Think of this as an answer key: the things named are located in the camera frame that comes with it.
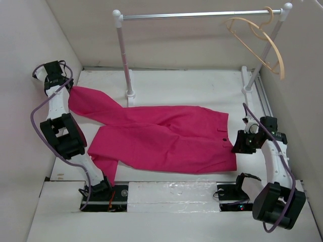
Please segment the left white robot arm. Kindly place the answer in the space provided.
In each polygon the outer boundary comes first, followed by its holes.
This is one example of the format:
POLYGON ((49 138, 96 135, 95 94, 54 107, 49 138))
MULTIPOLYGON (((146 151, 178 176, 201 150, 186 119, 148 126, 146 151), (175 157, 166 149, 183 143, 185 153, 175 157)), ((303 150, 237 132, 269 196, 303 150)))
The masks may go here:
POLYGON ((48 116, 40 129, 49 145, 66 161, 84 170, 87 185, 80 192, 94 199, 108 200, 113 188, 103 172, 86 152, 87 142, 83 132, 69 111, 68 101, 73 87, 73 77, 63 74, 64 61, 44 64, 46 76, 44 91, 50 98, 48 116))

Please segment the pink trousers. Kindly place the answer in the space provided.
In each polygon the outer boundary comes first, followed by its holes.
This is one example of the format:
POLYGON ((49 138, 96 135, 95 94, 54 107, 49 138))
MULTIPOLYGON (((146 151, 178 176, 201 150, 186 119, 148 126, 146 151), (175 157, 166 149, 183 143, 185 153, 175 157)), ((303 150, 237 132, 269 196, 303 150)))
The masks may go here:
POLYGON ((85 87, 71 90, 69 109, 101 123, 88 154, 111 182, 119 162, 134 169, 187 174, 237 169, 227 113, 200 106, 122 107, 85 87))

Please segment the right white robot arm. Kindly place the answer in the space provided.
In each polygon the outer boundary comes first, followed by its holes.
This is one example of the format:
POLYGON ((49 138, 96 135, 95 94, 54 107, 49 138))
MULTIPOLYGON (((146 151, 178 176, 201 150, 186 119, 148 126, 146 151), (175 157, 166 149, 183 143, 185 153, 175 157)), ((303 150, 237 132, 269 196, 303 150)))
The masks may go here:
POLYGON ((231 151, 253 154, 260 150, 265 159, 267 184, 262 186, 260 178, 242 173, 233 186, 233 192, 240 199, 249 197, 255 220, 290 230, 300 215, 306 196, 296 189, 296 180, 288 165, 287 137, 278 131, 274 117, 264 116, 257 122, 247 115, 243 122, 245 128, 238 131, 231 151))

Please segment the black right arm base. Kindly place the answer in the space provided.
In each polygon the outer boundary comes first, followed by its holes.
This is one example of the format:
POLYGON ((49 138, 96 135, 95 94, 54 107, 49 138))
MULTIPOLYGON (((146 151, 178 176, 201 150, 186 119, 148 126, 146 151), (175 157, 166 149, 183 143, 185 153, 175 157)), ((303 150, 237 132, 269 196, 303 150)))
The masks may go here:
POLYGON ((221 212, 251 212, 253 203, 248 195, 242 190, 246 178, 255 178, 248 173, 241 173, 235 182, 219 182, 213 198, 219 202, 221 212))

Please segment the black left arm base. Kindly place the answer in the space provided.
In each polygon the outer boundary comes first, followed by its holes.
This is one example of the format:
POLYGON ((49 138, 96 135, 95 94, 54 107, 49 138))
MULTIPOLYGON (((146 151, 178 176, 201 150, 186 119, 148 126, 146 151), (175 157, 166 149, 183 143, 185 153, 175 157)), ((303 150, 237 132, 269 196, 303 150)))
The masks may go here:
POLYGON ((82 212, 126 212, 129 184, 116 184, 108 193, 92 192, 87 203, 87 190, 79 189, 82 195, 80 208, 82 212))

